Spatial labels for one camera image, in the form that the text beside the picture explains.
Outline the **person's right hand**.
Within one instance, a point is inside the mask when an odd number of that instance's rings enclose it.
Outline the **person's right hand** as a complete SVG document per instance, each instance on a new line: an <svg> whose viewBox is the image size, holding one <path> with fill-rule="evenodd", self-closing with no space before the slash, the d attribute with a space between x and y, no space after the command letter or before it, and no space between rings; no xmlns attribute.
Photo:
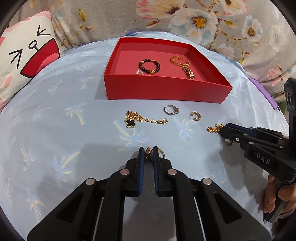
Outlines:
<svg viewBox="0 0 296 241"><path fill-rule="evenodd" d="M263 212L271 213L275 208L276 198L280 198L283 201L287 201L282 214L292 213L296 206L296 187L295 183L291 185L285 185L280 190L276 190L275 177L271 174L268 175L267 187L265 189L263 199Z"/></svg>

